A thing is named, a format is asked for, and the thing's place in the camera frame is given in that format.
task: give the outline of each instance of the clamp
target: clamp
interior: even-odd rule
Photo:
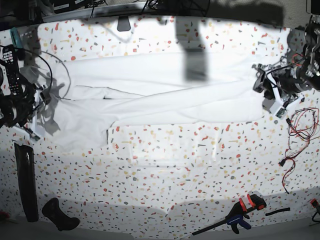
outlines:
[[[192,235],[198,235],[201,233],[204,233],[208,230],[214,229],[216,227],[219,227],[223,224],[227,224],[231,226],[231,229],[235,234],[239,234],[238,224],[242,226],[243,228],[249,230],[251,229],[251,225],[244,221],[244,217],[246,219],[249,219],[248,213],[251,213],[254,210],[262,210],[264,209],[267,204],[265,200],[263,200],[261,197],[257,196],[256,194],[253,195],[247,195],[247,198],[251,204],[250,208],[246,208],[246,205],[244,204],[244,201],[240,198],[239,201],[232,207],[230,213],[225,217],[224,220],[217,222],[214,225],[208,226],[204,229],[201,229],[199,231],[193,232]]]

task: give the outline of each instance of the black cable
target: black cable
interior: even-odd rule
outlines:
[[[2,69],[0,69],[0,87],[2,86],[2,84],[4,83],[4,72],[2,71]]]
[[[186,12],[192,10],[192,11],[201,12],[202,16],[205,17],[208,14],[208,11],[210,8],[210,1],[208,0],[206,9],[201,7],[194,0],[176,0],[175,6],[171,9],[161,9],[161,7],[163,8],[163,6],[164,5],[159,0],[147,0],[143,6],[141,13],[143,13],[146,7],[148,7],[149,9],[156,11],[157,14],[161,14],[161,15],[175,15],[175,16],[183,15],[184,16]]]
[[[60,58],[58,58],[57,56],[53,55],[52,53],[49,53],[47,51],[41,51],[41,52],[44,53],[44,54],[48,54],[49,56],[57,59],[59,61],[59,63],[61,63],[63,65],[63,67],[65,68],[66,74],[68,75],[68,78],[69,78],[69,86],[68,86],[68,89],[66,90],[66,93],[62,97],[64,99],[67,96],[67,94],[68,94],[68,92],[70,90],[70,87],[71,87],[71,77],[70,77],[70,73],[68,71],[68,68],[66,67],[65,63]]]
[[[307,112],[312,113],[312,118],[313,118],[313,124],[311,127],[305,128],[305,129],[297,129],[297,127],[299,126],[299,120],[302,116],[306,116]],[[284,166],[284,164],[286,163],[286,161],[292,161],[293,164],[291,166],[291,168],[284,174],[283,178],[282,178],[282,186],[285,190],[285,192],[287,194],[290,194],[288,192],[288,190],[286,189],[286,179],[287,177],[292,174],[296,168],[296,157],[298,157],[310,144],[310,142],[314,139],[320,138],[320,136],[316,136],[314,137],[314,135],[316,134],[317,131],[317,127],[318,127],[318,122],[319,122],[319,109],[316,107],[309,107],[309,108],[303,108],[300,109],[298,111],[296,111],[291,118],[288,118],[287,123],[289,125],[288,127],[288,149],[285,151],[284,155],[285,158],[279,162],[279,165],[281,167]],[[291,150],[291,142],[290,142],[290,137],[292,136],[299,136],[300,139],[304,142],[306,142],[306,144],[303,146],[303,148],[296,150],[292,153],[290,153],[289,155],[287,154],[288,150]]]
[[[266,213],[265,215],[266,216],[271,216],[273,214],[282,213],[282,212],[288,212],[288,211],[290,211],[290,207],[279,209],[279,210],[276,210],[276,211],[272,211],[272,212]]]
[[[39,57],[39,58],[40,58],[42,61],[44,61],[44,63],[48,66],[49,71],[50,71],[50,84],[49,84],[49,87],[48,87],[48,90],[47,90],[47,91],[48,91],[48,92],[47,92],[47,97],[49,97],[50,90],[51,90],[52,83],[53,83],[53,73],[52,73],[52,70],[51,70],[51,67],[50,67],[49,63],[48,63],[42,56],[40,56],[39,54],[37,54],[37,53],[35,53],[35,52],[33,52],[33,51],[30,51],[30,50],[25,49],[25,48],[19,48],[19,47],[13,47],[13,48],[14,48],[14,49],[17,49],[17,50],[23,50],[23,51],[25,51],[25,52],[28,52],[28,53],[30,53],[30,54],[32,54],[32,55],[35,55],[35,56]]]
[[[36,106],[36,107],[32,110],[32,113],[34,113],[34,112],[41,106],[42,103],[39,103],[38,106]]]
[[[304,41],[307,43],[308,41],[307,41],[307,39],[306,39],[306,37],[308,36],[308,34],[309,34],[309,37],[310,37],[310,42],[309,42],[309,44],[310,44],[310,48],[312,49],[314,46],[313,46],[313,40],[312,40],[312,30],[311,30],[311,23],[312,23],[312,17],[313,17],[313,15],[311,14],[311,16],[310,16],[310,19],[309,19],[309,24],[308,24],[308,26],[305,28],[305,31],[304,31]]]
[[[271,73],[280,71],[280,70],[282,70],[282,69],[291,68],[291,67],[293,67],[294,65],[297,65],[298,63],[302,62],[302,61],[305,60],[306,58],[307,58],[307,57],[303,57],[303,58],[301,58],[300,60],[298,60],[298,61],[296,61],[296,62],[294,62],[294,63],[291,63],[291,64],[289,64],[289,65],[286,65],[286,66],[282,66],[282,67],[273,69],[273,70],[271,70],[271,71],[269,71],[269,72],[266,73],[265,78],[266,78],[267,81],[268,81],[269,83],[271,83],[275,88],[281,89],[281,90],[284,91],[286,94],[288,94],[288,92],[287,92],[285,89],[283,89],[282,87],[280,87],[280,86],[276,85],[274,82],[272,82],[272,81],[268,78],[268,75],[271,74]]]
[[[315,220],[316,215],[318,214],[318,212],[316,212],[313,216],[312,216],[312,221],[315,223],[320,223],[320,221]]]
[[[93,18],[93,17],[94,17],[95,8],[98,7],[98,6],[101,5],[101,4],[105,4],[105,5],[108,6],[106,0],[99,0],[99,1],[92,0],[91,3],[89,3],[89,4],[87,5],[87,7],[92,8],[90,18]]]
[[[300,62],[302,62],[303,60],[306,60],[306,59],[307,59],[307,57],[304,56],[303,58],[301,58],[300,60],[298,60],[298,61],[296,61],[296,62],[294,62],[294,63],[291,63],[291,64],[289,64],[289,65],[286,65],[286,66],[282,66],[282,67],[273,69],[273,70],[269,71],[266,75],[271,74],[271,73],[274,73],[274,72],[277,72],[277,71],[280,71],[280,70],[282,70],[282,69],[291,68],[291,67],[293,67],[294,65],[297,65],[298,63],[300,63]]]

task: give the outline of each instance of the wire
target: wire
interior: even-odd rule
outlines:
[[[34,113],[41,105],[42,103],[39,103],[33,110],[32,110],[32,113]]]
[[[292,62],[293,62],[293,63],[295,62],[295,57],[297,57],[297,56],[300,56],[300,57],[302,57],[302,58],[303,58],[303,56],[302,56],[301,54],[296,53],[296,54],[294,54],[294,55],[292,56]]]
[[[30,50],[25,49],[25,48],[20,48],[20,47],[13,47],[13,48],[17,49],[17,50],[23,50],[23,51],[25,51],[27,53],[30,53],[32,55],[35,55],[35,56],[39,57],[48,66],[49,71],[50,71],[50,84],[49,84],[49,87],[48,87],[48,90],[47,90],[47,97],[49,97],[49,94],[50,94],[50,91],[51,91],[51,88],[52,88],[52,83],[53,83],[53,73],[52,73],[52,69],[51,69],[49,63],[42,56],[40,56],[39,54],[37,54],[37,53],[35,53],[33,51],[30,51]]]
[[[105,4],[105,5],[108,6],[106,0],[99,0],[99,1],[92,0],[91,3],[89,3],[89,4],[87,5],[87,7],[92,8],[90,18],[93,18],[93,17],[94,17],[95,8],[98,7],[98,6],[101,5],[101,4]]]
[[[315,220],[316,215],[318,214],[318,212],[316,212],[313,216],[312,216],[312,221],[315,223],[320,223],[320,221]]]
[[[201,7],[195,0],[176,0],[175,6],[170,6],[170,9],[166,5],[163,4],[163,1],[160,0],[147,0],[143,6],[141,13],[143,13],[148,7],[151,10],[157,12],[157,14],[161,15],[175,15],[175,16],[184,16],[189,15],[190,11],[198,11],[202,14],[203,17],[206,17],[210,8],[210,0],[208,0],[207,7],[204,9]]]
[[[271,73],[274,73],[274,72],[277,72],[277,71],[280,71],[280,70],[282,70],[282,69],[291,68],[291,67],[293,67],[294,65],[297,65],[298,63],[301,63],[303,60],[306,60],[306,59],[307,59],[307,57],[304,56],[303,58],[301,58],[300,60],[298,60],[298,61],[296,61],[296,62],[294,62],[294,63],[291,63],[291,64],[289,64],[289,65],[282,66],[282,67],[279,67],[279,68],[276,68],[276,69],[273,69],[273,70],[269,71],[269,72],[267,73],[267,75],[268,75],[268,74],[271,74]]]
[[[300,119],[302,116],[307,117],[307,113],[312,114],[312,125],[310,127],[306,128],[298,128],[300,124]],[[315,140],[317,138],[320,138],[319,136],[315,136],[317,134],[317,128],[319,126],[319,109],[316,107],[309,107],[309,108],[303,108],[300,110],[297,110],[291,118],[287,119],[287,123],[289,125],[288,127],[288,149],[285,151],[285,158],[279,163],[280,166],[283,166],[286,161],[292,161],[292,166],[286,173],[284,174],[282,178],[282,186],[287,194],[290,194],[288,190],[286,189],[286,179],[289,175],[291,175],[294,170],[296,169],[296,157],[298,157],[310,144],[312,140]],[[300,138],[302,141],[306,142],[306,144],[294,152],[287,154],[289,150],[292,150],[291,148],[291,137]]]
[[[49,55],[50,57],[53,57],[53,58],[57,59],[59,61],[59,63],[61,63],[63,65],[63,67],[65,68],[66,74],[68,75],[68,78],[69,78],[69,86],[68,86],[68,89],[66,90],[64,96],[62,97],[64,99],[67,96],[67,94],[68,94],[68,92],[70,90],[70,87],[71,87],[71,77],[70,77],[70,73],[68,71],[68,68],[66,67],[65,63],[60,58],[58,58],[57,56],[53,55],[52,53],[49,53],[47,51],[41,51],[41,52],[44,53],[44,54]]]
[[[266,213],[265,215],[266,215],[266,216],[271,216],[271,215],[273,215],[273,214],[282,213],[282,212],[288,212],[288,211],[290,211],[290,207],[283,208],[283,209],[279,209],[279,210],[272,211],[272,212],[268,212],[268,213]]]
[[[267,73],[266,73],[265,78],[266,78],[266,79],[267,79],[267,81],[268,81],[271,85],[273,85],[275,88],[277,88],[277,89],[280,89],[280,90],[284,91],[286,94],[289,94],[285,89],[283,89],[282,87],[280,87],[280,86],[276,85],[274,82],[272,82],[272,81],[268,78],[268,75],[269,75],[269,74],[271,74],[271,73],[274,73],[274,72],[280,71],[280,70],[282,70],[282,69],[288,69],[288,68],[291,68],[291,67],[293,67],[293,66],[295,66],[295,65],[299,64],[300,62],[302,62],[302,61],[303,61],[303,60],[305,60],[306,58],[307,58],[307,57],[303,57],[303,58],[301,58],[300,60],[298,60],[298,61],[296,61],[296,62],[294,62],[294,63],[291,63],[291,64],[289,64],[289,65],[286,65],[286,66],[282,66],[282,67],[279,67],[279,68],[273,69],[273,70],[271,70],[271,71],[269,71],[269,72],[267,72]]]

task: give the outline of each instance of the red wire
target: red wire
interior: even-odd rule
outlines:
[[[301,54],[299,54],[299,53],[294,54],[294,55],[292,56],[292,62],[293,62],[293,63],[295,63],[295,57],[296,57],[296,56],[303,57],[303,56],[302,56]]]
[[[313,125],[311,127],[307,127],[305,129],[297,129],[297,127],[299,126],[299,122],[302,116],[305,115],[305,113],[311,111],[312,112],[312,116],[313,116]],[[292,161],[292,166],[291,168],[283,175],[282,178],[282,186],[284,187],[284,190],[289,194],[289,192],[286,189],[286,179],[287,177],[292,174],[296,168],[296,161],[295,158],[301,154],[310,144],[310,142],[314,139],[320,138],[320,135],[317,137],[312,138],[316,132],[317,132],[317,128],[318,128],[318,123],[319,123],[319,109],[316,107],[310,107],[310,108],[305,108],[302,110],[298,110],[296,111],[292,116],[291,116],[291,123],[293,123],[293,125],[289,125],[289,138],[288,138],[288,149],[285,151],[285,159],[284,161]],[[306,142],[306,144],[299,150],[291,153],[290,155],[287,155],[288,150],[291,150],[291,146],[290,146],[290,137],[292,136],[291,134],[295,134],[296,138],[300,138],[302,141]]]

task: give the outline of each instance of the black object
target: black object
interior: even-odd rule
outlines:
[[[247,197],[251,204],[250,208],[247,209],[243,200],[240,198],[239,201],[233,206],[230,213],[225,217],[224,220],[217,222],[214,225],[208,226],[204,229],[201,229],[199,231],[195,231],[192,233],[192,235],[198,235],[198,234],[204,233],[208,230],[214,229],[223,224],[231,225],[231,229],[235,234],[239,234],[239,230],[237,227],[238,224],[240,224],[242,227],[244,227],[247,230],[251,229],[250,224],[244,221],[244,217],[246,219],[249,219],[250,217],[247,215],[248,213],[254,210],[259,211],[261,209],[264,209],[267,206],[267,204],[265,200],[263,200],[261,197],[257,196],[256,194],[253,194],[253,195],[248,194]]]
[[[130,31],[131,26],[129,22],[128,16],[119,16],[118,26],[116,28],[119,32],[127,32]]]
[[[316,215],[317,214],[320,215],[320,205],[319,205],[319,203],[317,202],[316,199],[313,199],[310,203],[316,209],[315,214],[312,216],[312,221],[315,222],[315,223],[320,223],[320,221],[315,220]]]
[[[320,15],[320,1],[319,0],[311,0],[311,13]]]
[[[258,64],[258,66],[253,65],[252,68],[256,68],[257,69],[257,80],[254,83],[253,86],[253,90],[256,91],[257,93],[261,94],[264,89],[266,88],[265,84],[265,79],[266,79],[266,72],[264,70],[262,70],[263,65],[262,64]]]
[[[286,161],[287,161],[287,159],[285,159],[285,158],[282,159],[281,162],[279,162],[279,166],[280,166],[280,167],[283,167],[283,166],[285,165]]]
[[[35,182],[34,150],[32,147],[26,145],[20,146],[15,143],[14,152],[23,210],[28,222],[36,222],[39,216]]]
[[[42,213],[56,225],[59,231],[75,229],[80,223],[78,218],[70,218],[61,211],[59,208],[59,200],[56,197],[52,198],[44,205]]]
[[[0,68],[0,87],[2,86],[3,83],[4,83],[4,72]]]
[[[34,11],[34,20],[33,24],[43,24],[44,20],[42,18],[42,10],[39,6],[33,8]]]
[[[301,74],[303,74],[301,68],[297,68],[296,78],[291,77],[290,70],[285,70],[283,74],[279,74],[279,76],[275,78],[275,81],[278,81],[288,94],[293,95],[311,90],[311,85],[307,81],[302,80]]]
[[[50,2],[53,3],[54,13],[59,14],[81,8],[92,0],[51,0]]]
[[[18,57],[14,46],[12,44],[5,46],[2,54],[3,60],[6,63],[5,70],[11,94],[14,96],[22,95],[23,89],[21,84],[19,84],[19,76],[17,76],[17,73],[19,73]]]
[[[283,208],[283,209],[279,209],[279,210],[272,211],[272,212],[268,212],[268,213],[266,213],[265,215],[266,215],[266,216],[271,216],[271,215],[273,215],[273,214],[278,214],[278,213],[283,213],[283,212],[288,212],[288,211],[290,211],[290,207]]]
[[[141,13],[148,7],[154,10],[157,15],[194,16],[194,14],[201,14],[206,17],[210,2],[210,0],[207,0],[206,6],[202,7],[204,4],[198,4],[196,0],[147,0]]]
[[[6,52],[6,61],[12,56],[11,50]],[[34,86],[16,69],[14,64],[0,60],[0,64],[5,66],[9,82],[10,95],[4,95],[0,91],[0,128],[6,125],[8,128],[19,124],[20,127],[28,121],[28,117],[33,113],[36,90]]]

